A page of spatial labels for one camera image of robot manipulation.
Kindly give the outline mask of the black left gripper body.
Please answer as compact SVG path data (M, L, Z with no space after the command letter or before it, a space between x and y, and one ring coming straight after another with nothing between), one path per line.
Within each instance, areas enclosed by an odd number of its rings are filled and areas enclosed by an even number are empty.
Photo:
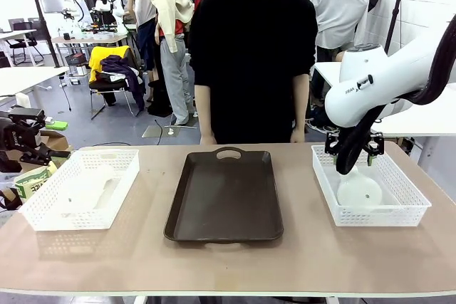
M11 121L0 118L0 151L31 152L41 144L42 120Z

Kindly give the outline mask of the translucent white Erlenmeyer flask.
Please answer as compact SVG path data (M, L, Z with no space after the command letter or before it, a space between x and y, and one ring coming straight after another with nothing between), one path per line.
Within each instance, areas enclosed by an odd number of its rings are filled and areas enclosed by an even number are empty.
M383 191L375 180L354 166L348 174L341 175L336 197L341 206L378 206L382 203Z

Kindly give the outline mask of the translucent white plastic beaker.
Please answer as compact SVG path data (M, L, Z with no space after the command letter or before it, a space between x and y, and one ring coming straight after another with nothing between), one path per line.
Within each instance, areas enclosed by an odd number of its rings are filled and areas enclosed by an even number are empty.
M101 209L110 201L119 182L120 177L95 180L84 178L80 181L71 179L65 183L58 196L57 212L75 214Z

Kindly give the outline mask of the person right forearm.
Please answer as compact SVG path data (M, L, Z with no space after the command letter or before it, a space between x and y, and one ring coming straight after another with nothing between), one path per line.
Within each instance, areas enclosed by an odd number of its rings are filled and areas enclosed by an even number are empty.
M195 86L195 102L197 106L201 136L213 135L211 126L210 89L207 86Z

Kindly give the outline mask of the person left forearm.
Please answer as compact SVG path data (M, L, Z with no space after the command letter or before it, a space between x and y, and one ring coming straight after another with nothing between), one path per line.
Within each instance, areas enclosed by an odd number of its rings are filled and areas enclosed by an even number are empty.
M306 110L309 101L309 76L298 75L293 78L295 130L304 132L306 124Z

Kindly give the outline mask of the green white cardboard carton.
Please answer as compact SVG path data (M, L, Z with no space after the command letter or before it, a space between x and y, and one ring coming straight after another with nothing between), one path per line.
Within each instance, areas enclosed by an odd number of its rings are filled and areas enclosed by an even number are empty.
M50 161L48 166L40 166L14 178L14 187L23 203L29 200L41 186L56 172L57 166Z

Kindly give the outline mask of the white perforated plastic basket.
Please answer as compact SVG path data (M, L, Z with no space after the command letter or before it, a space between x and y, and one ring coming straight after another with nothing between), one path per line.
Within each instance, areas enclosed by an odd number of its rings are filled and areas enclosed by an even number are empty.
M140 171L136 149L78 150L29 199L19 212L35 231L109 229ZM71 179L110 179L120 182L110 201L101 209L75 214L57 212L58 196Z
M369 167L366 152L361 153L355 166L380 185L382 203L367 207L341 206L336 193L343 174L336 171L333 158L325 153L323 145L313 145L311 150L313 170L337 226L417 226L432 206L387 154L376 157Z

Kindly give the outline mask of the black metal chair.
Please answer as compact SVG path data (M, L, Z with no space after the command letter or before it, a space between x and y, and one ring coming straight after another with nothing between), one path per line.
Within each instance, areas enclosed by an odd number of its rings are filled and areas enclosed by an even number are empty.
M129 46L96 46L89 60L90 118L95 119L107 106L116 104L117 93L132 98L138 116L145 109L145 81L133 50Z

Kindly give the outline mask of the black office chair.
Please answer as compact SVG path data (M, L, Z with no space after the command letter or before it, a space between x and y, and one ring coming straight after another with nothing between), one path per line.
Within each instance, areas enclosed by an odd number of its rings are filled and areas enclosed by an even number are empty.
M20 19L9 20L12 31L22 31L15 35L13 42L6 41L12 51L14 66L26 63L29 60L33 65L40 65L44 61L43 54L37 49L36 24Z

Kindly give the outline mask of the yellow garment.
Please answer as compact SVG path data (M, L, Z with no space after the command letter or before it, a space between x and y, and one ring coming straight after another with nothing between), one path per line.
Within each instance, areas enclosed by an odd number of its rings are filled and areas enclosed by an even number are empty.
M120 47L102 47L96 46L93 48L92 53L90 55L89 60L89 68L90 68L90 78L89 83L96 81L97 73L102 72L102 65L101 61L111 55L120 56L123 58L125 53L128 51L129 46L120 46Z

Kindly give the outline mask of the black tripod stand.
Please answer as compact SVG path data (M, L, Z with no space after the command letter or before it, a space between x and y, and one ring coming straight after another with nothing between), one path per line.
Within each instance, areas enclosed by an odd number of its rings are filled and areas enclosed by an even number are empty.
M41 30L42 30L43 36L44 36L44 38L45 38L45 40L46 40L46 42L48 44L49 51L51 52L51 57L53 59L54 65L55 65L56 68L60 68L61 66L60 66L60 63L58 62L58 58L57 58L55 49L54 49L52 41L51 41L51 35L49 33L46 20L45 20L45 18L43 16L43 12L42 12L42 9L41 9L40 2L39 2L39 0L34 0L34 2L35 2L35 5L36 5L38 18L39 18L40 25L41 25Z
M400 3L401 3L401 0L395 0L395 6L392 11L392 17L390 20L390 25L388 27L388 33L387 33L385 45L384 45L384 51L386 54L388 54L389 49L390 49L390 44L391 44L391 41L393 38L394 29L395 29L395 23L397 21L398 14L400 12Z

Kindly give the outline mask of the person torso black sweater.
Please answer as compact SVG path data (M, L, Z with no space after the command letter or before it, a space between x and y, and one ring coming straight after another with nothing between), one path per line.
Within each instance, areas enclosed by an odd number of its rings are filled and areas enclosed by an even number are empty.
M290 143L293 78L315 63L309 0L202 0L192 19L195 86L210 89L218 145Z

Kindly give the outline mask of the dark brown plastic tray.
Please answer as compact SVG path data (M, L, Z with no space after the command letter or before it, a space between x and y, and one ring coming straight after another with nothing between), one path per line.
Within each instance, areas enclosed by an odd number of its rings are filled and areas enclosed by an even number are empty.
M164 235L178 243L256 243L284 226L271 154L221 147L186 156Z

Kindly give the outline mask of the mannequin with white tank top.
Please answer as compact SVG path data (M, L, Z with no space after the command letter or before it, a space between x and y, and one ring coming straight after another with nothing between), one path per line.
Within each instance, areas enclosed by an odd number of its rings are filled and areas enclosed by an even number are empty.
M153 87L150 85L158 79L155 65L155 17L156 8L151 0L128 0L128 12L133 15L137 26L137 45L140 57L145 63L150 87L148 102L153 101Z

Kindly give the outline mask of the mannequin with beige jacket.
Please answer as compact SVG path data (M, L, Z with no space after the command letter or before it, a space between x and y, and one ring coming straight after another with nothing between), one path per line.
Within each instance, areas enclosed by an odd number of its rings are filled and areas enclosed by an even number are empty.
M195 6L190 0L151 0L157 10L155 40L160 46L167 94L176 125L186 125L195 113L186 65L185 29Z

